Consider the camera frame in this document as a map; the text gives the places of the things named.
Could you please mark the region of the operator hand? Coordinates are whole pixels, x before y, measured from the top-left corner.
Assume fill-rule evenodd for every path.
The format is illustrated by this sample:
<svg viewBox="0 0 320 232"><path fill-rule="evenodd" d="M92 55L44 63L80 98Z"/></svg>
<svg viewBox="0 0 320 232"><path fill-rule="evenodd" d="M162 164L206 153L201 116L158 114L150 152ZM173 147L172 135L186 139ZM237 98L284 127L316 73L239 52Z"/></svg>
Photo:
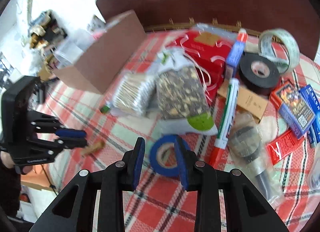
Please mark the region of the operator hand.
<svg viewBox="0 0 320 232"><path fill-rule="evenodd" d="M9 169L15 168L14 161L12 160L9 153L1 151L1 161L5 167L7 167ZM32 166L25 166L22 168L22 170L19 171L19 173L22 175L26 175L27 173L31 172L32 170L33 170Z"/></svg>

